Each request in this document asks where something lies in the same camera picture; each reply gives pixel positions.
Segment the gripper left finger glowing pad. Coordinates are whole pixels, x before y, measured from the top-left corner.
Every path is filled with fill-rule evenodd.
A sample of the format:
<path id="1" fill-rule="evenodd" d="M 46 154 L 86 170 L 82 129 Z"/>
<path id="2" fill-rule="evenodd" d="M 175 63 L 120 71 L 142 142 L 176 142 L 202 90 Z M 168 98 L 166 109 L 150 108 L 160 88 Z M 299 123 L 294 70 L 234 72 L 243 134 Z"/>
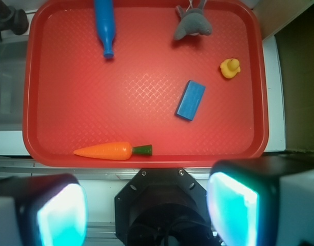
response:
<path id="1" fill-rule="evenodd" d="M 71 174 L 0 179 L 0 245 L 83 245 L 88 207 Z"/>

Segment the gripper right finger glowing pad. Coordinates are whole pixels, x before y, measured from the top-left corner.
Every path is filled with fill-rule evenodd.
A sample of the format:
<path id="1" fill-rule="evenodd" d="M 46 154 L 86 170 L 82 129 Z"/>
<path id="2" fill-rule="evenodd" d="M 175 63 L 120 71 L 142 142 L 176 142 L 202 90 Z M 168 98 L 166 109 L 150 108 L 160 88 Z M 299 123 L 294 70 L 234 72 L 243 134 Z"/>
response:
<path id="1" fill-rule="evenodd" d="M 220 160 L 206 201 L 226 245 L 314 245 L 314 157 Z"/>

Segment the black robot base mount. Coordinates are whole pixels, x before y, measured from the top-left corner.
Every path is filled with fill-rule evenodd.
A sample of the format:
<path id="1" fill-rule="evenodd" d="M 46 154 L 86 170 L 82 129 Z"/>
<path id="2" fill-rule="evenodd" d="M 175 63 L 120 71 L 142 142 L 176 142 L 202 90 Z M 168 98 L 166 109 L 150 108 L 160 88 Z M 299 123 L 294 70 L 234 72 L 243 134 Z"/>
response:
<path id="1" fill-rule="evenodd" d="M 124 245 L 221 245 L 206 197 L 184 169 L 141 169 L 114 198 L 115 235 Z"/>

